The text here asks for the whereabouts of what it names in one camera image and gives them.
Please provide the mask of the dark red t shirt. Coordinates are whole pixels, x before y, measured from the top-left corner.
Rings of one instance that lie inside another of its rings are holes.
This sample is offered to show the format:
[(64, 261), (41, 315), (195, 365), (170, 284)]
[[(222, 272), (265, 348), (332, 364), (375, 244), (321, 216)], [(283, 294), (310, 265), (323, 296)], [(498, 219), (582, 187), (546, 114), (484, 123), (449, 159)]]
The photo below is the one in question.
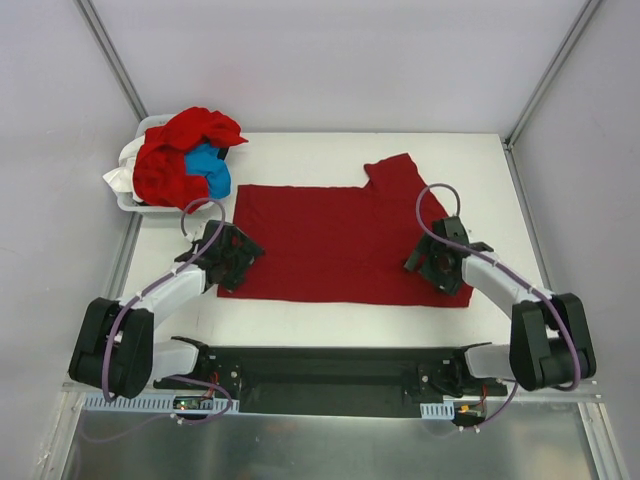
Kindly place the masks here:
[(265, 253), (222, 298), (468, 307), (472, 288), (450, 296), (404, 264), (423, 224), (445, 217), (408, 154), (365, 165), (361, 187), (241, 185), (234, 224)]

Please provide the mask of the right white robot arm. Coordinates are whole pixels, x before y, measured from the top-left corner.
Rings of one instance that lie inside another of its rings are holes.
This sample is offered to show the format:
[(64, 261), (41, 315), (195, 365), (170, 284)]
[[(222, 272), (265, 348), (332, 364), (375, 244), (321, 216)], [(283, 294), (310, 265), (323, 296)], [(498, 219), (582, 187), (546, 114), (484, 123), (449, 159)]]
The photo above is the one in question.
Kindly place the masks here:
[(507, 267), (484, 242), (472, 243), (457, 216), (436, 220), (405, 263), (448, 297), (464, 286), (480, 291), (510, 319), (507, 345), (468, 348), (449, 373), (452, 388), (470, 395), (486, 377), (513, 380), (527, 391), (575, 389), (597, 362), (581, 299), (537, 288)]

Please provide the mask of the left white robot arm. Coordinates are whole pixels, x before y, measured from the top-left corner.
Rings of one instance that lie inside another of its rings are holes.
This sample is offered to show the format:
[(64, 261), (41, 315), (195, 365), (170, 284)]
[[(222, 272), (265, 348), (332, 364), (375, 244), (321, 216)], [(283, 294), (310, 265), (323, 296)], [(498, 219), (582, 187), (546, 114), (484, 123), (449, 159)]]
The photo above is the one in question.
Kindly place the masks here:
[(239, 227), (217, 220), (189, 240), (190, 248), (142, 290), (89, 303), (68, 367), (72, 380), (100, 389), (109, 402), (132, 399), (155, 381), (178, 377), (192, 389), (210, 381), (207, 344), (184, 336), (158, 342), (155, 331), (211, 287), (237, 290), (265, 250)]

